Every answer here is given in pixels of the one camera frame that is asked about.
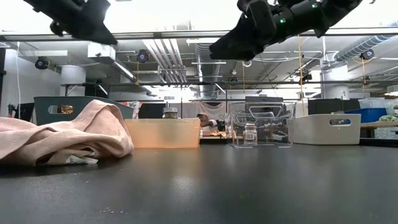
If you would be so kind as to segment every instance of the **blue bin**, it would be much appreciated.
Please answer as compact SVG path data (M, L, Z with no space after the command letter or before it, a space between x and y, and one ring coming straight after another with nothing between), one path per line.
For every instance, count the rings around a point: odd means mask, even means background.
M344 111L346 114L360 114L361 123L370 123L379 121L381 116L387 115L385 108L365 108L353 111Z

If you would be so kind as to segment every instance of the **person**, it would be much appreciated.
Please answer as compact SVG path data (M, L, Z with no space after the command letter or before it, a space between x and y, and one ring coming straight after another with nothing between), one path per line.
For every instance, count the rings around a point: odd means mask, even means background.
M203 131L217 130L217 121L209 119L209 116L206 112L198 113L197 117L200 119L200 126Z

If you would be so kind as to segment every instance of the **black countertop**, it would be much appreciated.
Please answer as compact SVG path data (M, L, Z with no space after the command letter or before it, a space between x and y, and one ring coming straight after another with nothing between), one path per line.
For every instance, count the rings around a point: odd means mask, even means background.
M0 223L398 223L398 149L136 150L0 167Z

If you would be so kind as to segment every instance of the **glass jar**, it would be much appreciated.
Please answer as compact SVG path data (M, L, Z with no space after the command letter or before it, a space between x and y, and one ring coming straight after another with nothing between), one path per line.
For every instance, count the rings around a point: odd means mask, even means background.
M257 144L257 129L255 124L248 123L244 126L244 144Z
M163 108L163 118L165 119L178 119L178 109L176 108Z

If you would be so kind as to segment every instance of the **clear acrylic box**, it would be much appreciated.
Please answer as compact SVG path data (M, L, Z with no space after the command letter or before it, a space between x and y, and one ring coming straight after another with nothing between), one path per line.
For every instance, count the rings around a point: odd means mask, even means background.
M291 147L296 103L231 103L229 106L233 147ZM257 131L253 141L252 127Z

